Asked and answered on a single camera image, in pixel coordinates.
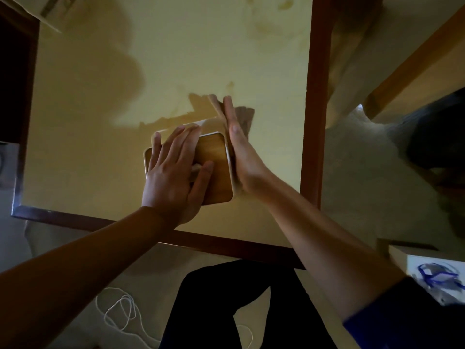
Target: hand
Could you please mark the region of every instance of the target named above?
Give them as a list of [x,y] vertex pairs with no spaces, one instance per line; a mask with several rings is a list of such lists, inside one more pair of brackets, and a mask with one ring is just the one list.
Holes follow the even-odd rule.
[[266,167],[255,149],[247,140],[236,117],[231,97],[224,97],[223,105],[228,122],[229,138],[236,155],[236,172],[248,193],[260,195],[272,172]]
[[213,162],[207,161],[191,189],[189,175],[200,133],[197,125],[188,129],[181,125],[163,145],[158,132],[152,143],[142,206],[153,208],[173,228],[187,223],[199,212],[212,176]]

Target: black trousers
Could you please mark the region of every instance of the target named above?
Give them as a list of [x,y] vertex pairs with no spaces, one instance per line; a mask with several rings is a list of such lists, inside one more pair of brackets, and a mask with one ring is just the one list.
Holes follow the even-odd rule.
[[233,261],[189,273],[160,349],[240,349],[233,315],[271,287],[261,348],[337,349],[293,269]]

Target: dark sleeve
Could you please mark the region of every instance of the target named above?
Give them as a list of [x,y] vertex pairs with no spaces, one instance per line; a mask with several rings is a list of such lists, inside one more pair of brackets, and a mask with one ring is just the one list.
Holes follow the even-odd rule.
[[344,327],[361,349],[453,348],[449,315],[450,311],[406,277],[350,317]]

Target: fingernail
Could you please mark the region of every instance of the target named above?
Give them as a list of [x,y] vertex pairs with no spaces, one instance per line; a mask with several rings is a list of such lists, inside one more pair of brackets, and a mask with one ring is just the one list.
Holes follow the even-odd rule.
[[215,166],[215,163],[213,163],[212,161],[206,161],[205,164],[204,164],[204,168],[207,172],[209,173],[212,173],[213,172],[213,168]]

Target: leg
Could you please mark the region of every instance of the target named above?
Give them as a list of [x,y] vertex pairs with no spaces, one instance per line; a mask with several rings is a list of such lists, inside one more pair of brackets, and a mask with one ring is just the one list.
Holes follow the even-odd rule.
[[276,270],[261,349],[337,349],[293,269]]
[[233,315],[269,286],[274,267],[245,260],[189,273],[179,288],[160,349],[241,348]]

